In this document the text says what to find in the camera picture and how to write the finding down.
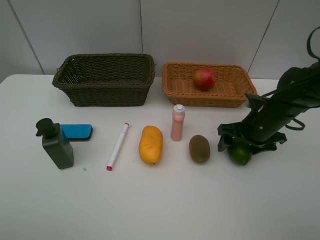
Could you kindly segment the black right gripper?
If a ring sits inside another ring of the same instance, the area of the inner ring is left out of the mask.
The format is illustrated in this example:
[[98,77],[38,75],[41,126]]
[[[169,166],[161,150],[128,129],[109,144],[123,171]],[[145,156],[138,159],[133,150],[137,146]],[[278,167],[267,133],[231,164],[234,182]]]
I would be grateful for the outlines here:
[[259,110],[251,110],[242,121],[221,124],[218,127],[220,139],[217,149],[223,152],[238,140],[248,144],[253,155],[274,152],[277,143],[282,145],[287,141],[286,136],[279,132],[281,128],[294,131],[304,129],[304,123],[296,119],[303,111],[296,104],[268,100]]

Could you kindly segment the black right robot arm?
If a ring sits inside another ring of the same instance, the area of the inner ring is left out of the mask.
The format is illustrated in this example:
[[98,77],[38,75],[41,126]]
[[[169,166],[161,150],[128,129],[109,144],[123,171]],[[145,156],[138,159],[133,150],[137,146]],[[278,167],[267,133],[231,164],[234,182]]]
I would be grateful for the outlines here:
[[262,96],[246,95],[251,111],[241,121],[221,124],[218,151],[245,143],[253,155],[275,151],[277,144],[287,141],[279,130],[309,109],[320,106],[320,64],[292,67],[280,78],[276,90]]

